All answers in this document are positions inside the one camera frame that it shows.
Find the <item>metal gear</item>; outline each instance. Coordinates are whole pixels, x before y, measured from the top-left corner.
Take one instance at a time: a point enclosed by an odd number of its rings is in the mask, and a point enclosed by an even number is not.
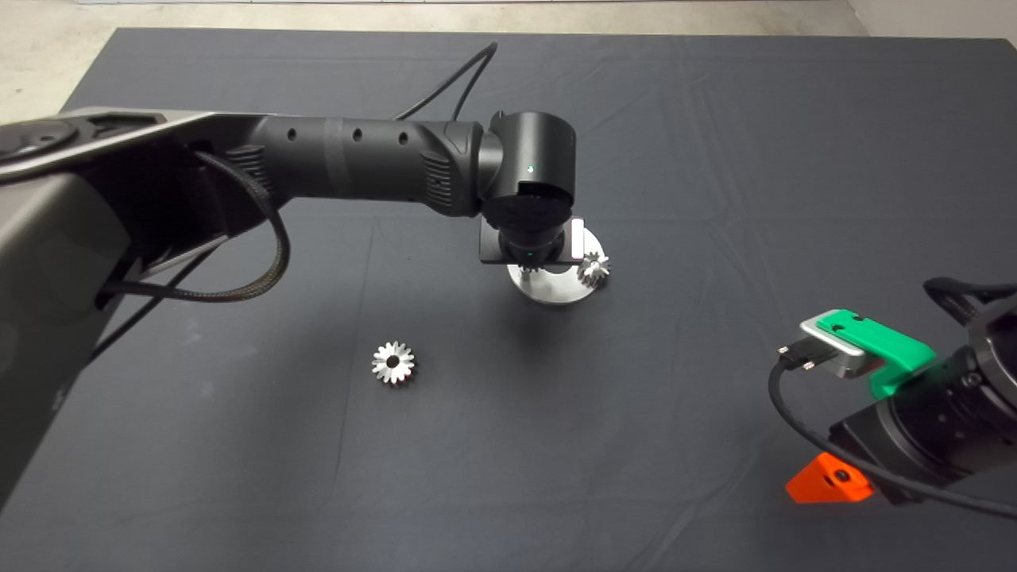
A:
[[[600,252],[588,252],[576,269],[579,280],[590,288],[600,286],[611,274],[611,260]]]
[[[406,382],[413,376],[414,362],[413,350],[406,344],[399,342],[387,342],[383,346],[378,346],[374,352],[374,366],[371,373],[383,384],[399,385]]]

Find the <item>black cable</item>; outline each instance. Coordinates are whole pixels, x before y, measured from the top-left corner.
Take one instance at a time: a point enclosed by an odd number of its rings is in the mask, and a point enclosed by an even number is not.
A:
[[[459,98],[459,103],[456,105],[456,111],[455,113],[453,113],[452,117],[453,121],[455,121],[456,119],[459,118],[459,112],[463,109],[463,104],[466,103],[466,98],[467,96],[470,95],[470,91],[473,90],[473,84],[477,82],[477,79],[480,77],[480,74],[483,73],[484,68],[487,67],[487,62],[491,61],[491,58],[494,57],[494,52],[497,51],[498,51],[498,43],[491,42],[490,44],[487,45],[486,48],[474,54],[472,58],[470,58],[466,63],[460,66],[459,69],[457,69],[452,75],[445,78],[445,80],[442,81],[431,93],[424,96],[424,98],[418,101],[417,103],[411,105],[403,113],[400,113],[399,115],[393,117],[393,119],[396,121],[402,121],[404,119],[408,119],[414,113],[420,111],[425,105],[431,103],[434,100],[434,98],[443,94],[444,91],[448,89],[448,85],[452,85],[457,79],[459,79],[464,73],[466,73],[468,69],[473,67],[474,64],[476,64],[480,60],[483,60],[483,63],[480,64],[480,67],[478,67],[477,70],[473,73],[473,77],[470,78],[470,82],[467,83],[466,89],[463,91],[463,95],[460,96]]]
[[[146,284],[144,282],[110,282],[103,287],[104,292],[195,302],[239,302],[267,292],[283,277],[287,266],[290,264],[290,237],[286,233],[286,226],[283,224],[283,219],[279,216],[279,211],[273,205],[268,191],[253,177],[214,155],[203,152],[196,152],[194,155],[202,163],[219,170],[239,183],[272,225],[273,230],[276,232],[276,259],[272,262],[272,266],[268,267],[268,270],[264,274],[250,284],[223,292],[194,292],[176,288],[175,286]]]
[[[1002,501],[995,501],[992,499],[971,497],[961,493],[954,493],[953,491],[947,491],[946,489],[934,487],[919,480],[913,480],[911,478],[890,472],[889,470],[865,461],[848,452],[846,449],[831,443],[830,440],[823,437],[818,432],[806,425],[803,421],[796,418],[794,413],[791,412],[790,408],[788,408],[787,404],[784,402],[784,398],[781,395],[780,381],[784,371],[795,369],[803,364],[803,362],[799,363],[798,361],[799,360],[781,356],[777,363],[773,366],[773,369],[770,370],[770,400],[773,401],[773,406],[777,408],[777,413],[779,413],[780,416],[787,421],[787,424],[791,425],[791,428],[797,432],[801,437],[805,438],[806,441],[816,447],[829,452],[845,463],[853,465],[862,473],[888,482],[903,491],[908,491],[920,497],[933,499],[955,507],[969,509],[994,516],[1017,519],[1017,505],[1004,503]]]
[[[484,56],[483,61],[481,61],[480,65],[477,66],[477,69],[473,72],[473,76],[470,77],[470,81],[466,84],[466,88],[463,90],[463,94],[459,96],[459,101],[456,102],[456,110],[453,111],[452,113],[453,121],[459,119],[459,112],[463,111],[463,106],[466,104],[466,99],[470,97],[470,92],[473,91],[473,84],[476,83],[477,79],[480,79],[480,76],[484,73],[484,69],[487,67],[487,64],[490,63],[491,58],[494,57],[494,52],[498,51],[498,43],[491,42],[491,44],[488,45],[487,48],[485,49],[490,49],[490,52],[488,52],[487,55]]]
[[[174,288],[178,284],[183,282],[183,280],[187,278],[187,276],[190,275],[190,273],[194,272],[194,269],[199,267],[201,263],[203,263],[204,260],[207,259],[210,254],[212,254],[213,250],[215,250],[215,248],[205,250],[204,252],[201,252],[197,256],[194,256],[193,260],[187,263],[187,265],[183,269],[181,269],[180,272],[175,274],[173,278],[171,278],[170,281],[166,283],[166,286]],[[124,320],[123,323],[120,324],[120,326],[117,326],[116,330],[110,333],[109,336],[103,338],[103,341],[99,342],[99,344],[96,346],[96,349],[92,350],[92,356],[88,357],[88,363],[92,363],[93,361],[98,359],[99,356],[102,355],[106,350],[110,349],[110,346],[117,343],[117,341],[119,341],[120,338],[124,337],[124,334],[129,332],[130,329],[136,326],[138,322],[141,322],[141,320],[144,319],[145,316],[148,316],[148,313],[152,310],[156,309],[156,306],[159,305],[159,302],[165,299],[166,298],[156,296],[149,299],[148,301],[144,302],[144,305],[137,308],[137,310],[135,310],[134,313],[130,314],[130,318]]]

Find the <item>orange bracket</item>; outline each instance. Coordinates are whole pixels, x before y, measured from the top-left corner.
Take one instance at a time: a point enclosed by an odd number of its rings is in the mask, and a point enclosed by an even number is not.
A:
[[[858,503],[873,495],[861,471],[830,453],[820,453],[784,489],[799,504]]]

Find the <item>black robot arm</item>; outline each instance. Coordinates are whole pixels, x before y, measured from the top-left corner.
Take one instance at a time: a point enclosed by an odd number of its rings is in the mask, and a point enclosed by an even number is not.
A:
[[[934,499],[1017,518],[1017,505],[947,489],[1017,461],[1017,285],[978,286],[939,278],[928,281],[925,290],[966,327],[967,344],[915,373],[892,395],[834,423],[829,438],[790,411],[780,380],[785,370],[827,361],[841,377],[854,377],[844,375],[851,362],[843,347],[806,336],[782,348],[770,376],[771,399],[792,428],[860,469],[893,504]],[[968,296],[989,305],[979,311]]]
[[[483,214],[484,263],[577,264],[576,135],[536,112],[410,122],[96,109],[0,126],[0,506],[95,355],[121,293],[234,301],[286,268],[295,197]],[[267,220],[261,281],[193,293],[141,282]]]

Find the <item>black fabric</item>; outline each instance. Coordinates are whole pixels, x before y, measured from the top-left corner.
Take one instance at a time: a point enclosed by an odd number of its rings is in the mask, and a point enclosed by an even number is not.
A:
[[[821,311],[947,354],[963,331],[922,281],[1013,281],[1006,42],[122,30],[67,106],[391,117],[492,39],[463,118],[576,127],[608,286],[541,307],[477,263],[477,221],[291,204],[275,290],[167,301],[82,374],[0,517],[0,569],[1013,570],[1013,522],[794,505],[816,451],[766,389]],[[260,228],[185,285],[272,251]],[[370,375],[386,340],[419,356],[407,389]],[[871,400],[787,387],[821,427]],[[1015,471],[962,489],[1017,499]]]

